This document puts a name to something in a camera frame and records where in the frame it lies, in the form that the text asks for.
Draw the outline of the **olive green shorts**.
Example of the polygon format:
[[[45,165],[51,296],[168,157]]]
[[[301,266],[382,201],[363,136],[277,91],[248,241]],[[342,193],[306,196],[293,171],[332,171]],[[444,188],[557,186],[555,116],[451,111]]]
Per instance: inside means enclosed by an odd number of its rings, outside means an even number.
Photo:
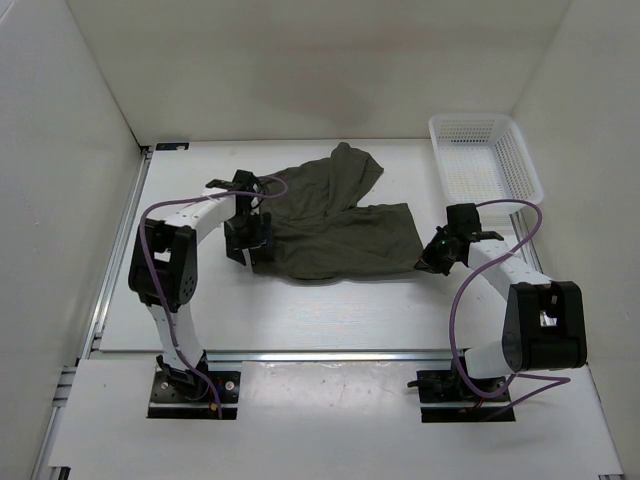
[[[256,274],[296,280],[352,279],[410,272],[422,242],[406,203],[360,207],[384,169],[366,151],[339,143],[331,154],[272,173],[263,203],[272,219],[274,260],[252,267]]]

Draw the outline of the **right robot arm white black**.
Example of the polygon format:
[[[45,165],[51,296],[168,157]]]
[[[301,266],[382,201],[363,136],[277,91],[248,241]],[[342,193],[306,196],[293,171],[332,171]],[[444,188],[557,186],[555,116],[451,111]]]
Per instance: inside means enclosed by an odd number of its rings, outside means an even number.
[[[497,394],[484,391],[486,380],[530,378],[538,371],[579,369],[587,362],[583,298],[572,281],[556,281],[531,268],[495,231],[483,228],[479,205],[446,209],[447,223],[423,250],[415,267],[448,275],[461,263],[470,271],[450,309],[448,335],[453,355],[449,387],[460,399]],[[471,282],[483,277],[505,300],[499,339],[459,351],[457,311]]]

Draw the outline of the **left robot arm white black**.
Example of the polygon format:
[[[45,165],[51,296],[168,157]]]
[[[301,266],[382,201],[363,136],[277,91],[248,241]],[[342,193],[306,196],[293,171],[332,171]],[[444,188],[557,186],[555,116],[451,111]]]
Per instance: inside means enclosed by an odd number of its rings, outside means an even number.
[[[261,210],[271,197],[264,179],[238,170],[231,181],[210,181],[199,197],[159,202],[141,215],[128,285],[158,330],[160,368],[175,377],[175,388],[188,400],[202,398],[210,386],[190,308],[198,246],[222,227],[228,259],[245,267],[272,261],[271,215]]]

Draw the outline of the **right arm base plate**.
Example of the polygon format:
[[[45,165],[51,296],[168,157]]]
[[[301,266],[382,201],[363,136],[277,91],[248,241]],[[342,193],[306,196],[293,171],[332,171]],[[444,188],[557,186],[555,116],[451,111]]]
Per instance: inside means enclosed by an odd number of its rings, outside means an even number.
[[[483,399],[452,370],[419,370],[407,383],[418,392],[422,423],[508,423],[516,420],[510,394]]]

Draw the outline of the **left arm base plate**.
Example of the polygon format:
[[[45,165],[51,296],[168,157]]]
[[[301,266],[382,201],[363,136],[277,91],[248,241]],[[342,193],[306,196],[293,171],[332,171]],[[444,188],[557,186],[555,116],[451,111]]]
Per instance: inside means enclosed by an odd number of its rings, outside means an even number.
[[[186,380],[181,381],[157,366],[149,395],[147,417],[172,420],[236,420],[241,372],[210,370],[208,376],[216,387],[219,404],[215,402],[208,384],[201,378],[188,372]]]

